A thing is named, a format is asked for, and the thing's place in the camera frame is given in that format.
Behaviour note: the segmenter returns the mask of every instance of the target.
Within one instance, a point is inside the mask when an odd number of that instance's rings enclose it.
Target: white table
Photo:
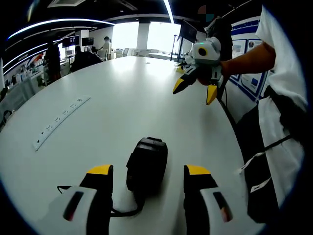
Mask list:
[[[159,52],[159,53],[149,53],[149,55],[151,57],[153,57],[153,58],[156,58],[156,59],[162,59],[162,60],[170,60],[171,59],[171,55],[163,54],[161,52]],[[172,61],[177,61],[177,56],[176,55],[172,56]]]
[[[0,133],[0,176],[28,222],[47,213],[49,203],[59,196],[58,185],[79,185],[89,169],[104,164],[114,165],[114,207],[134,209],[126,163],[137,142],[148,136],[168,146],[162,192],[147,199],[136,217],[112,218],[111,235],[184,231],[185,164],[209,169],[246,210],[244,178],[234,173],[243,160],[226,114],[218,101],[205,105],[206,87],[198,82],[173,95],[181,76],[174,64],[144,57],[96,64],[54,82],[17,110]],[[35,152],[32,143],[42,129],[85,94],[91,99]]]

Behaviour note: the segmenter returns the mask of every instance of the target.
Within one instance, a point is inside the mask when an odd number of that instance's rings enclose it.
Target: person sitting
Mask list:
[[[91,48],[91,52],[93,53],[93,54],[97,54],[97,52],[98,52],[98,50],[96,49],[96,47],[92,47]]]
[[[89,51],[82,52],[80,46],[75,47],[75,53],[75,60],[72,63],[72,67],[70,69],[71,72],[75,72],[90,65],[95,65],[103,62],[103,60],[101,60],[101,58],[99,58],[94,53],[91,53]]]

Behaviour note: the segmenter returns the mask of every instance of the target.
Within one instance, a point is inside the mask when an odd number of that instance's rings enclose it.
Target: poster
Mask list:
[[[245,54],[246,52],[246,39],[233,40],[233,59]],[[232,75],[231,78],[235,81],[239,81],[239,74]]]
[[[247,52],[252,50],[253,48],[257,47],[262,43],[261,40],[257,39],[250,39],[248,40],[247,45]],[[264,73],[258,73],[258,74],[242,74],[241,75],[241,83],[244,88],[248,89],[252,94],[257,95],[260,89],[260,86],[263,82]]]
[[[263,73],[253,74],[247,73],[241,75],[242,85],[252,92],[254,95],[257,95],[259,87],[261,86],[263,80]]]
[[[246,51],[250,51],[252,50],[253,48],[257,47],[258,45],[260,45],[262,43],[261,40],[259,39],[250,39],[248,40],[248,47],[246,49]]]
[[[264,97],[264,92],[265,92],[266,88],[269,85],[268,77],[272,76],[274,73],[275,73],[274,70],[268,71],[268,74],[266,76],[266,79],[265,79],[265,82],[264,82],[264,85],[263,85],[263,88],[262,88],[262,91],[261,91],[261,94],[260,94],[260,99],[262,99]]]

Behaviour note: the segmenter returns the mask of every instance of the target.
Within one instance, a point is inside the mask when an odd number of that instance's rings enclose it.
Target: bright window light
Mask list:
[[[36,48],[39,48],[39,47],[44,46],[44,45],[47,45],[47,43],[41,44],[41,45],[39,45],[39,46],[36,46],[36,47],[34,47],[34,48],[32,48],[32,49],[29,49],[29,50],[23,52],[22,54],[18,55],[17,57],[15,57],[14,59],[12,59],[12,60],[10,60],[8,63],[6,63],[6,64],[3,66],[3,68],[5,68],[8,64],[10,64],[13,60],[16,60],[17,58],[19,58],[19,57],[21,57],[22,55],[24,55],[24,54],[30,52],[31,50],[36,49]]]
[[[113,48],[136,48],[139,22],[118,23],[113,27]]]
[[[179,35],[180,24],[151,22],[149,26],[147,49],[171,52],[174,35]],[[178,53],[179,41],[175,42],[174,53]]]
[[[26,30],[29,30],[31,28],[37,27],[37,26],[41,26],[43,24],[50,24],[50,23],[55,23],[55,22],[64,22],[64,21],[86,21],[86,22],[95,22],[95,23],[105,23],[105,24],[111,24],[111,25],[115,25],[114,23],[110,23],[110,22],[106,22],[106,21],[98,21],[98,20],[90,20],[90,19],[77,19],[77,18],[73,18],[73,19],[56,19],[56,20],[50,20],[50,21],[43,21],[43,22],[39,22],[39,23],[35,23],[32,24],[30,26],[27,26],[25,28],[20,29],[19,31],[13,33],[10,37],[8,37],[8,39],[12,38],[13,36],[22,33]]]
[[[168,15],[170,17],[171,23],[174,24],[174,19],[173,19],[170,3],[168,2],[168,0],[163,0],[163,1],[164,1],[165,6],[166,6],[166,10],[167,10]]]
[[[65,48],[62,47],[62,43],[58,44],[58,48],[60,51],[60,58],[63,60],[65,58]]]
[[[15,66],[19,65],[21,62],[23,62],[23,61],[25,61],[25,60],[31,58],[32,56],[38,55],[39,53],[41,53],[41,52],[43,52],[43,51],[46,51],[46,50],[48,50],[48,48],[43,49],[43,50],[41,50],[41,51],[38,51],[38,52],[36,52],[36,53],[34,53],[34,54],[30,55],[30,56],[27,56],[26,58],[22,59],[21,61],[17,62],[15,65],[13,65],[13,66],[12,66],[11,68],[9,68],[7,71],[5,71],[5,72],[3,73],[3,75],[5,75],[7,72],[9,72],[11,69],[13,69]]]

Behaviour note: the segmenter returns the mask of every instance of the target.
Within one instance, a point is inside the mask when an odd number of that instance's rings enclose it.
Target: window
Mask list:
[[[136,48],[139,22],[118,23],[113,27],[113,48]]]
[[[179,35],[179,32],[180,24],[151,22],[149,26],[147,48],[171,52],[174,35]],[[174,52],[177,53],[178,49],[179,41],[175,42]]]
[[[60,51],[60,59],[63,60],[65,58],[65,48],[62,48],[62,43],[58,44],[58,48]]]
[[[73,50],[75,52],[76,46],[69,46],[67,50]],[[58,48],[60,51],[60,59],[63,60],[66,57],[65,48],[62,48],[62,43],[58,44]]]

